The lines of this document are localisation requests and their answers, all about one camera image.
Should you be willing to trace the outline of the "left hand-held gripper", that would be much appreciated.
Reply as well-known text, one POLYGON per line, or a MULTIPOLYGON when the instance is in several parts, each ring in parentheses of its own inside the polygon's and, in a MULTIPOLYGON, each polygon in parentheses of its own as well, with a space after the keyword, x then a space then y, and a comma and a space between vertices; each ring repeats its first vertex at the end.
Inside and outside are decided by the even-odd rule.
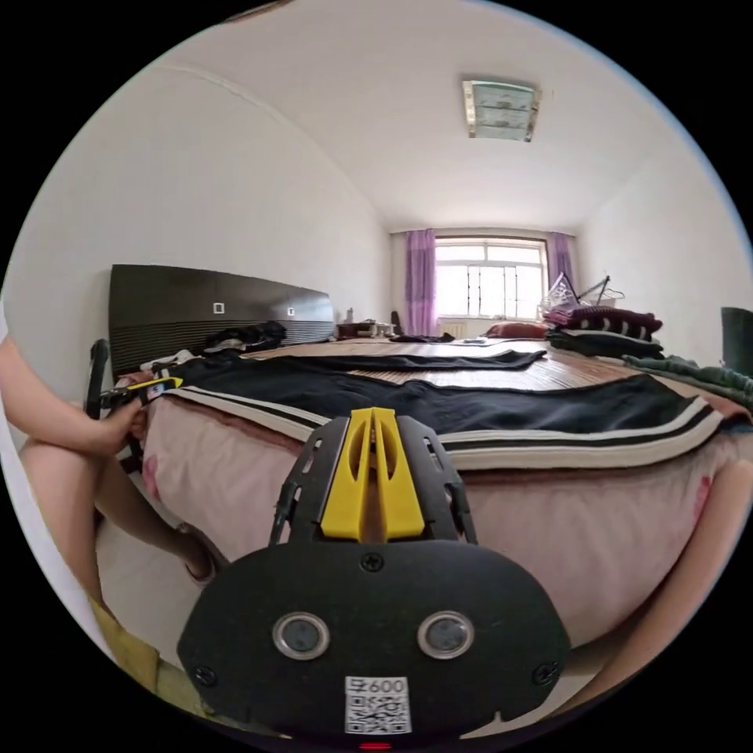
POLYGON ((99 405, 96 410, 97 419, 103 419, 115 410, 131 403, 140 408, 142 417, 136 418, 136 423, 131 425, 125 438, 125 449, 123 450, 125 455, 120 460, 122 469, 127 475, 141 473, 142 471, 143 441, 146 431, 143 408, 147 405, 147 402, 153 402, 165 393, 180 388, 182 383, 183 380, 180 378, 160 378, 112 388, 100 394, 99 405))

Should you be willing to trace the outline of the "person's left hand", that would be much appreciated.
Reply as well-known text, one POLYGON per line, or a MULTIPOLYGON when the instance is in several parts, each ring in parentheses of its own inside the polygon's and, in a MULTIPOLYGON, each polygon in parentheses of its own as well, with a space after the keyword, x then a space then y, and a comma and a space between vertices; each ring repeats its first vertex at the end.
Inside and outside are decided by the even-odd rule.
POLYGON ((144 406, 138 400, 118 407, 101 420, 91 419, 84 442, 85 451, 102 457, 114 457, 126 447, 131 435, 141 433, 145 422, 144 406))

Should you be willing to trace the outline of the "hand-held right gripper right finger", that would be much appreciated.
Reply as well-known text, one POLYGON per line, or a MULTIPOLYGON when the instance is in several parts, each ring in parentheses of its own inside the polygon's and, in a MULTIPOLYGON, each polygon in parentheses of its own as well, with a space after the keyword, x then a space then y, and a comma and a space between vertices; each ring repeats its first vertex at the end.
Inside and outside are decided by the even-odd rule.
POLYGON ((385 541, 419 538, 424 532, 424 517, 395 412, 374 408, 372 417, 383 538, 385 541))

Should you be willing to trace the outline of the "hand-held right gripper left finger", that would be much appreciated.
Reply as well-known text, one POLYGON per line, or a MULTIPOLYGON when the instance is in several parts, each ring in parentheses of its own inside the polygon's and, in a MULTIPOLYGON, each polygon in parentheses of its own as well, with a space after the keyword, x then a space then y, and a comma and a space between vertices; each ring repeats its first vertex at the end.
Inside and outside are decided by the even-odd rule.
POLYGON ((357 409, 347 421, 320 521, 325 537, 361 540, 369 501, 373 409, 357 409))

